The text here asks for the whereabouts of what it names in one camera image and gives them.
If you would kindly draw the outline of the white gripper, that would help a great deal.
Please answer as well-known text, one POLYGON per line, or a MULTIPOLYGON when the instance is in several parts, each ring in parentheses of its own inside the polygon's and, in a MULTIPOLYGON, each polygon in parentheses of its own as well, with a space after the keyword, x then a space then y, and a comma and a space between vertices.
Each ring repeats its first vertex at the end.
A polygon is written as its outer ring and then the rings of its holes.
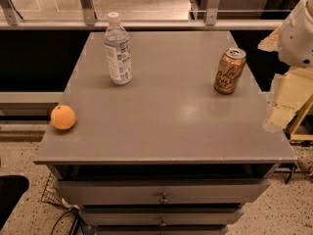
POLYGON ((280 61, 292 66, 284 75, 274 76, 268 94, 263 128, 274 133, 285 128, 313 95, 313 0, 300 0, 281 28, 257 48, 278 52, 280 61))

